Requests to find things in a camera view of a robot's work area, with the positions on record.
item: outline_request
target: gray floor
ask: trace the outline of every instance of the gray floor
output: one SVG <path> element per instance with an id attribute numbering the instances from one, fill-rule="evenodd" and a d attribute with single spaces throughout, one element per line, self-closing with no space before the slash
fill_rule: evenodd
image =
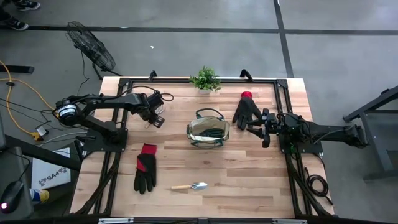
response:
<path id="1" fill-rule="evenodd" d="M 395 0 L 280 0 L 280 7 L 286 29 L 398 30 Z M 43 0 L 40 11 L 15 15 L 37 26 L 80 21 L 87 26 L 277 28 L 272 0 Z M 117 63 L 115 71 L 124 75 L 149 75 L 151 70 L 162 76 L 193 75 L 207 65 L 224 77 L 237 76 L 242 68 L 254 77 L 287 76 L 278 34 L 95 35 L 112 53 Z M 398 36 L 288 35 L 287 43 L 294 75 L 305 80 L 315 122 L 343 124 L 343 115 L 398 84 Z M 13 76 L 30 83 L 53 104 L 76 94 L 84 80 L 80 52 L 66 39 L 65 32 L 0 30 L 0 60 L 34 66 L 33 75 Z M 101 82 L 88 59 L 85 73 L 91 79 L 81 93 L 97 93 Z M 6 92 L 7 88 L 0 88 L 2 96 Z M 46 109 L 23 85 L 14 88 L 11 100 Z M 39 114 L 24 112 L 40 119 Z M 33 142 L 12 124 L 4 108 L 1 113 L 7 134 Z M 38 124 L 19 114 L 15 117 L 30 130 Z M 50 136 L 59 134 L 52 131 Z M 398 222 L 398 181 L 365 184 L 362 180 L 364 175 L 379 170 L 372 150 L 338 143 L 323 146 L 336 214 Z"/>

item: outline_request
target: potted plant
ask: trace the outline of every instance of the potted plant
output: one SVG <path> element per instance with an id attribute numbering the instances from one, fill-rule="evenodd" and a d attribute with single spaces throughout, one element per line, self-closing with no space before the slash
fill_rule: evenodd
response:
<path id="1" fill-rule="evenodd" d="M 217 77 L 213 69 L 203 66 L 198 76 L 191 76 L 190 80 L 191 83 L 199 89 L 200 94 L 210 94 L 213 90 L 217 92 L 217 90 L 221 89 L 221 80 L 217 79 Z"/>

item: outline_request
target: wooden tabletop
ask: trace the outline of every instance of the wooden tabletop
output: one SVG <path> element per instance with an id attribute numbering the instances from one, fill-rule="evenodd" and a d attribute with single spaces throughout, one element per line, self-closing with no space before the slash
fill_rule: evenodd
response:
<path id="1" fill-rule="evenodd" d="M 301 78 L 287 80 L 293 112 L 311 121 L 304 81 Z M 101 93 L 115 95 L 118 82 L 119 77 L 104 77 Z M 247 131 L 241 131 L 232 124 L 226 144 L 212 150 L 191 146 L 186 135 L 187 124 L 195 119 L 195 111 L 201 108 L 214 108 L 231 123 L 243 91 L 253 93 L 253 100 L 260 110 L 269 108 L 271 113 L 276 113 L 272 85 L 222 84 L 223 88 L 218 93 L 212 92 L 210 95 L 199 95 L 198 90 L 188 83 L 144 83 L 143 85 L 162 93 L 171 93 L 175 99 L 172 102 L 165 102 L 166 109 L 161 114 L 165 118 L 165 123 L 160 129 L 154 126 L 146 129 L 146 122 L 138 115 L 129 115 L 127 122 L 129 137 L 126 150 L 121 156 L 112 216 L 225 218 L 294 216 L 285 157 L 280 153 L 279 143 L 274 135 L 271 135 L 270 147 L 263 149 L 258 137 Z M 145 88 L 136 88 L 134 91 L 151 93 Z M 113 110 L 97 110 L 95 116 L 103 121 L 110 121 L 112 112 Z M 134 191 L 133 183 L 136 157 L 143 143 L 157 145 L 157 186 L 152 192 L 140 195 Z M 103 157 L 103 152 L 95 152 L 83 161 L 71 212 L 81 208 L 97 187 Z M 315 156 L 303 154 L 303 164 L 311 174 L 326 178 L 322 163 Z M 194 182 L 206 182 L 208 188 L 201 191 L 170 190 L 173 185 L 187 185 Z M 301 190 L 297 192 L 300 207 L 304 211 Z M 317 199 L 328 212 L 333 213 L 333 207 L 325 198 Z"/>

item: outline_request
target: yellow cable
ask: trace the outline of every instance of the yellow cable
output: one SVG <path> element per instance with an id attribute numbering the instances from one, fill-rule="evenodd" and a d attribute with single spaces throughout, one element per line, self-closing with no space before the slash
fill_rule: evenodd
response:
<path id="1" fill-rule="evenodd" d="M 0 78 L 0 81 L 6 81 L 6 80 L 9 80 L 9 79 L 8 79 L 8 78 Z M 13 78 L 12 81 L 18 81 L 18 82 L 23 83 L 24 85 L 28 86 L 31 90 L 33 90 L 33 91 L 40 97 L 40 99 L 42 99 L 42 101 L 43 101 L 51 110 L 54 110 L 54 108 L 53 108 L 52 106 L 49 105 L 49 103 L 43 98 L 43 96 L 42 96 L 37 90 L 35 90 L 33 87 L 31 87 L 28 83 L 26 83 L 26 82 L 24 82 L 24 81 L 22 81 L 22 80 L 19 80 L 19 79 L 17 79 L 17 78 Z"/>
<path id="2" fill-rule="evenodd" d="M 2 79 L 0 79 L 0 81 L 8 80 L 9 82 L 12 82 L 11 74 L 10 74 L 10 71 L 8 70 L 7 66 L 6 66 L 1 60 L 0 60 L 0 63 L 1 63 L 1 64 L 3 65 L 3 67 L 6 69 L 7 74 L 8 74 L 8 77 L 9 77 L 9 78 L 2 78 Z M 54 110 L 54 108 L 51 107 L 51 106 L 44 100 L 44 98 L 42 97 L 42 95 L 41 95 L 37 90 L 35 90 L 33 87 L 31 87 L 28 83 L 23 82 L 22 80 L 18 80 L 18 79 L 14 79 L 14 80 L 15 80 L 15 81 L 19 81 L 19 82 L 23 83 L 24 85 L 28 86 L 31 90 L 33 90 L 33 91 L 40 97 L 40 99 L 42 99 L 42 101 L 43 101 L 49 108 L 51 108 L 52 110 Z M 27 134 L 30 134 L 31 136 L 34 137 L 35 140 L 38 140 L 39 137 L 40 137 L 40 134 L 39 134 L 38 132 L 30 132 L 30 131 L 25 130 L 24 128 L 22 128 L 21 126 L 19 126 L 19 124 L 18 124 L 17 121 L 14 119 L 13 115 L 11 114 L 11 110 L 10 110 L 9 103 L 8 103 L 9 98 L 10 98 L 10 95 L 11 95 L 11 89 L 12 89 L 12 86 L 9 86 L 9 88 L 8 88 L 8 94 L 7 94 L 7 102 L 6 102 L 6 105 L 7 105 L 7 110 L 8 110 L 8 113 L 9 113 L 9 115 L 10 115 L 12 121 L 14 122 L 14 124 L 15 124 L 21 131 L 23 131 L 23 132 L 25 132 L 25 133 L 27 133 Z"/>

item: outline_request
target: glove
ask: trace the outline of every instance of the glove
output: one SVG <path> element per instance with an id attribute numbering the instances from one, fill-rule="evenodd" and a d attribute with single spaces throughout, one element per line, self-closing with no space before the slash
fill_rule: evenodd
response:
<path id="1" fill-rule="evenodd" d="M 134 190 L 144 194 L 146 189 L 151 192 L 156 186 L 156 146 L 144 144 L 141 153 L 137 156 L 136 178 Z"/>
<path id="2" fill-rule="evenodd" d="M 256 115 L 258 119 L 261 119 L 261 112 L 259 108 L 256 106 L 252 99 L 252 93 L 249 91 L 244 91 L 241 94 L 241 100 L 239 101 L 238 108 L 236 108 L 234 118 L 232 119 L 232 123 L 238 122 L 236 125 L 241 130 L 244 130 L 248 121 L 252 121 L 252 114 Z"/>

